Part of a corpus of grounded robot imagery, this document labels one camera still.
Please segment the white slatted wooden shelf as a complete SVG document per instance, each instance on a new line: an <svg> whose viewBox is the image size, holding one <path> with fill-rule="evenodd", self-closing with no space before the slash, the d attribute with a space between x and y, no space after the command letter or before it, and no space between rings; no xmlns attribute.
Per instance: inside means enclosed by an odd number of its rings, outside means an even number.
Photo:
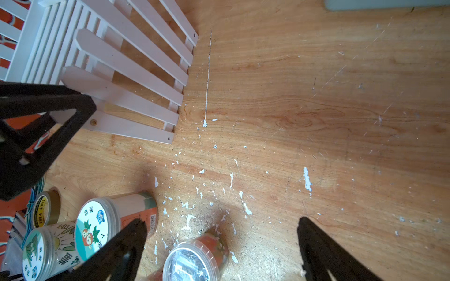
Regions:
<svg viewBox="0 0 450 281"><path fill-rule="evenodd" d="M2 1L1 80L89 95L85 128L171 144L198 34L175 1Z"/></svg>

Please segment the small clear cup red seeds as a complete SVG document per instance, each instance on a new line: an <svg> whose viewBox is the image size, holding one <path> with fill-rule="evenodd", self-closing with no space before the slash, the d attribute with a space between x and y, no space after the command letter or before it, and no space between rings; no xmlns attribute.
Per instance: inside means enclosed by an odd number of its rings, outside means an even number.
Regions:
<svg viewBox="0 0 450 281"><path fill-rule="evenodd" d="M219 281L225 272L230 251L220 235L211 232L178 244L163 267L143 281Z"/></svg>

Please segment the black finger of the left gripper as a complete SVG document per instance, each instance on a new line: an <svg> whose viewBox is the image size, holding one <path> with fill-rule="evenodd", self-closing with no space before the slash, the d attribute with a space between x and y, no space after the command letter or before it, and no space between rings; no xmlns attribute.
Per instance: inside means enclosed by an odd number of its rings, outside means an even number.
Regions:
<svg viewBox="0 0 450 281"><path fill-rule="evenodd" d="M74 114L34 153L29 149L56 121L53 111ZM1 83L1 200L34 187L65 146L96 112L90 96L63 85Z"/></svg>

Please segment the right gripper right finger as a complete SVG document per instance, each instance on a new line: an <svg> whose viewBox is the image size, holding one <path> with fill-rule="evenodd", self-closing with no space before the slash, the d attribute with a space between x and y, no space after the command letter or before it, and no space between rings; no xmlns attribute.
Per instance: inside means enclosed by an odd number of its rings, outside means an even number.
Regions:
<svg viewBox="0 0 450 281"><path fill-rule="evenodd" d="M308 217L300 218L297 234L307 281L380 280Z"/></svg>

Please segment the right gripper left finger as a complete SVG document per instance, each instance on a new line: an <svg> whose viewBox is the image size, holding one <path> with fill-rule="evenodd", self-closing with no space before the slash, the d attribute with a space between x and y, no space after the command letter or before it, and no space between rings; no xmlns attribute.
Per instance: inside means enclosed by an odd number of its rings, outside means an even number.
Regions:
<svg viewBox="0 0 450 281"><path fill-rule="evenodd" d="M87 262L52 281L133 281L147 238L145 222L134 219Z"/></svg>

